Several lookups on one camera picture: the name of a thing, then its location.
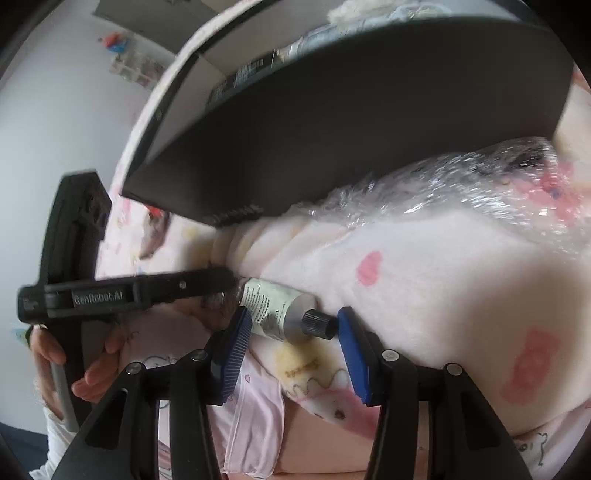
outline pink blanket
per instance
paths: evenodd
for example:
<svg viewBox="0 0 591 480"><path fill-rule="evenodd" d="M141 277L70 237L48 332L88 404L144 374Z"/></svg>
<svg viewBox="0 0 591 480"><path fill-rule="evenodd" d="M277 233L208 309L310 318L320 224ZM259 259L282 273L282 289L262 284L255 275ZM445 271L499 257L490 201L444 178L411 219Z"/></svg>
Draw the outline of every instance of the pink blanket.
<svg viewBox="0 0 591 480"><path fill-rule="evenodd" d="M591 125L591 95L573 92L556 144L564 155L586 160L591 149L578 129L582 121ZM462 364L509 432L525 435L516 442L536 478L551 478L578 442L590 418L584 407L591 394L589 251L573 261L474 211L449 207L353 231L289 216L215 232L175 216L164 245L139 260L147 211L118 196L126 168L118 166L110 192L99 277L211 261L313 293L329 313L352 306L387 347L414 362ZM584 174L574 180L588 191ZM251 351L285 395L373 436L377 413L353 395L337 339L293 346L255 338ZM559 460L548 460L551 446Z"/></svg>

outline finger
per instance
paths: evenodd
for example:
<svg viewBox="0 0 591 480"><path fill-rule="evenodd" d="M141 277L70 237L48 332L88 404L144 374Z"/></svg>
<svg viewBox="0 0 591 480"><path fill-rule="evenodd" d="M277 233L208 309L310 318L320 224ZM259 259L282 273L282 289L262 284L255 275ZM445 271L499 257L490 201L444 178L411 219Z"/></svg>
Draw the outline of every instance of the finger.
<svg viewBox="0 0 591 480"><path fill-rule="evenodd" d="M31 333L31 350L48 362L58 365L66 363L66 354L56 338L45 328L36 327Z"/></svg>
<svg viewBox="0 0 591 480"><path fill-rule="evenodd" d="M98 382L95 385L89 385L86 381L81 378L80 380L72 384L72 392L76 397L80 397L82 400L93 401L102 398L102 396L111 387L113 382L117 378L117 375L111 375L105 378L103 381Z"/></svg>
<svg viewBox="0 0 591 480"><path fill-rule="evenodd" d="M107 353L116 353L123 348L125 344L125 335L120 325L115 325L111 330L107 340L105 340L105 350Z"/></svg>
<svg viewBox="0 0 591 480"><path fill-rule="evenodd" d="M84 374L84 380L89 385L95 385L102 382L105 378L117 373L119 369L118 353L102 353L95 360Z"/></svg>
<svg viewBox="0 0 591 480"><path fill-rule="evenodd" d="M52 392L55 391L56 386L53 381L53 374L51 373L51 363L39 353L33 352L33 362L37 370L38 387L40 391Z"/></svg>

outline gray handle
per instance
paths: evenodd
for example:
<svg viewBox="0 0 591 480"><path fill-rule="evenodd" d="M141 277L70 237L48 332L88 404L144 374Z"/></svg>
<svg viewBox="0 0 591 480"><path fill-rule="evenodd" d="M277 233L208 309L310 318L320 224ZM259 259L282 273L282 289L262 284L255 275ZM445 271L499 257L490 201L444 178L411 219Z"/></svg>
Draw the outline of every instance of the gray handle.
<svg viewBox="0 0 591 480"><path fill-rule="evenodd" d="M72 393L72 384L81 379L86 368L101 355L112 328L112 323L99 320L68 322L49 327L66 353L66 364L51 364L51 374L64 425L70 432L78 432L92 409L91 403Z"/></svg>

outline white wall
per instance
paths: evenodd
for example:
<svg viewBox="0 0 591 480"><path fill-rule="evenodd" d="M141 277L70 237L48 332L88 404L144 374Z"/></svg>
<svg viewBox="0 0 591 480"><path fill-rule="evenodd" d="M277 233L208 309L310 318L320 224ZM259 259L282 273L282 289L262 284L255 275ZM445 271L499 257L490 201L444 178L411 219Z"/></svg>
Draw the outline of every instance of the white wall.
<svg viewBox="0 0 591 480"><path fill-rule="evenodd" d="M108 186L149 92L109 73L97 42L116 27L92 17L96 0L65 0L27 40L0 85L0 421L44 431L33 394L18 288L37 281L47 217L60 177L94 168ZM154 56L173 58L155 49Z"/></svg>

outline white sleeve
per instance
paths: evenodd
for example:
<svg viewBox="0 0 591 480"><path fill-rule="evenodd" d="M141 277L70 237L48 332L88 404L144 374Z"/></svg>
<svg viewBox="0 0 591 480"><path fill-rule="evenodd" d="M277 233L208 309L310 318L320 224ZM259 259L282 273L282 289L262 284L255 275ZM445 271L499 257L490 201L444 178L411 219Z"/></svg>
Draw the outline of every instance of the white sleeve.
<svg viewBox="0 0 591 480"><path fill-rule="evenodd" d="M58 419L53 412L43 407L43 413L47 423L47 443L49 451L47 452L47 462L37 470L29 472L33 480L50 480L53 472L56 471L57 464L64 456L67 448L75 437L75 433L69 432L63 422Z"/></svg>

